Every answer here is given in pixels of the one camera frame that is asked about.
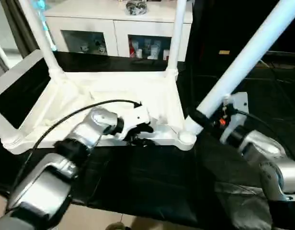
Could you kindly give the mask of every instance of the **black fabric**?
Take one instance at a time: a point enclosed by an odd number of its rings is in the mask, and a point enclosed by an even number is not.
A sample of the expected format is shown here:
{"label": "black fabric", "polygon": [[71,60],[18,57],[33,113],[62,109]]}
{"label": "black fabric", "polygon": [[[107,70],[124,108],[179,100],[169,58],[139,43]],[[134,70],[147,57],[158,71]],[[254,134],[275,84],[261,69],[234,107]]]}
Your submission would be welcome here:
{"label": "black fabric", "polygon": [[[56,56],[65,71],[160,71],[166,67],[162,61]],[[180,69],[177,81],[185,115],[186,108],[197,106],[219,77],[208,72],[191,77],[190,73]],[[269,69],[254,69],[238,91],[248,92],[251,113],[270,124],[295,155],[295,70],[276,73],[277,79]],[[16,127],[47,81],[45,62],[40,61],[0,96],[0,112]],[[27,100],[18,100],[23,92]],[[259,123],[248,121],[246,127],[276,138]],[[38,149],[26,171],[51,151]],[[7,194],[27,154],[14,156],[0,143],[1,193]],[[202,229],[269,230],[272,224],[259,176],[235,149],[221,145],[205,131],[187,152],[172,146],[97,147],[74,186],[73,203]]]}

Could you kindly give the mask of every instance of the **cabinet top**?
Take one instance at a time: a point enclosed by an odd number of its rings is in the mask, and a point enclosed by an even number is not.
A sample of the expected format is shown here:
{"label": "cabinet top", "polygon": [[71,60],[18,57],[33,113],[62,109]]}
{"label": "cabinet top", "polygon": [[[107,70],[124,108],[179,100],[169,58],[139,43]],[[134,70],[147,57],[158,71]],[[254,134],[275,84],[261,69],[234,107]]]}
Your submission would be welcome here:
{"label": "cabinet top", "polygon": [[[127,14],[126,1],[66,0],[47,10],[45,16],[173,23],[176,3],[176,0],[148,1],[147,13],[132,16]],[[184,23],[192,23],[192,19],[192,1],[189,1]]]}

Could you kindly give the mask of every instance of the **white pole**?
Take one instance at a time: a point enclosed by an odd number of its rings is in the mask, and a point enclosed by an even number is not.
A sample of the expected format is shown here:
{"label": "white pole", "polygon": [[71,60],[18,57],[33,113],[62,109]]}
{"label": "white pole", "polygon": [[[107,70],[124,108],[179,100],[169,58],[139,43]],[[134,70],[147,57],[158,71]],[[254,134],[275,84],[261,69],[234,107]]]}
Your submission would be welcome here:
{"label": "white pole", "polygon": [[3,60],[4,64],[10,69],[11,68],[10,62],[1,46],[0,46],[0,58]]}
{"label": "white pole", "polygon": [[22,133],[15,129],[9,121],[7,121],[2,114],[0,114],[0,140],[4,147],[9,148],[18,143],[22,138]]}
{"label": "white pole", "polygon": [[[295,0],[280,0],[197,110],[210,117],[230,95],[295,18]],[[198,135],[203,128],[189,116],[186,130]]]}
{"label": "white pole", "polygon": [[182,26],[184,22],[184,16],[186,11],[187,0],[177,0],[177,7],[175,13],[175,22],[173,29],[173,36],[170,45],[170,54],[168,60],[168,67],[166,71],[169,74],[178,75],[177,61],[180,50],[181,37],[182,37]]}
{"label": "white pole", "polygon": [[55,77],[56,75],[63,75],[64,71],[58,65],[57,60],[52,52],[51,46],[46,38],[45,31],[43,30],[43,25],[39,19],[36,11],[33,9],[30,0],[19,0],[25,17],[30,25],[30,28],[34,34],[34,37],[41,49],[42,55],[45,62],[49,68],[50,77]]}

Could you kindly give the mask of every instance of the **white cabinet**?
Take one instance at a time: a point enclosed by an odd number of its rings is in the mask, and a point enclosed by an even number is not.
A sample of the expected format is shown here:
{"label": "white cabinet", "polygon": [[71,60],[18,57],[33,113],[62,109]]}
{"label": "white cabinet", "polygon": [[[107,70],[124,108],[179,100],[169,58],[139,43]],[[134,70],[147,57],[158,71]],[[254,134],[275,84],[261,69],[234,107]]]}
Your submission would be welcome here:
{"label": "white cabinet", "polygon": [[[163,50],[170,48],[176,1],[148,1],[148,12],[138,16],[128,15],[125,4],[118,0],[67,0],[49,9],[45,16],[57,49],[129,57],[129,41],[136,40],[146,58],[147,39],[152,44],[161,42],[159,59],[162,59]],[[191,24],[192,3],[188,2],[179,61],[185,60]]]}

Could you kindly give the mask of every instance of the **orange light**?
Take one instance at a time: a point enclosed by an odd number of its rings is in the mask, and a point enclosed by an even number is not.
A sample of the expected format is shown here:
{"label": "orange light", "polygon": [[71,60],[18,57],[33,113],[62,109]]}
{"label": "orange light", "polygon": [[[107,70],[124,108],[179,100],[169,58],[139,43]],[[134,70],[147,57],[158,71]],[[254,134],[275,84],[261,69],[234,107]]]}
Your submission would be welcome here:
{"label": "orange light", "polygon": [[226,120],[224,120],[223,118],[221,118],[220,119],[220,124],[223,125],[223,126],[226,125]]}

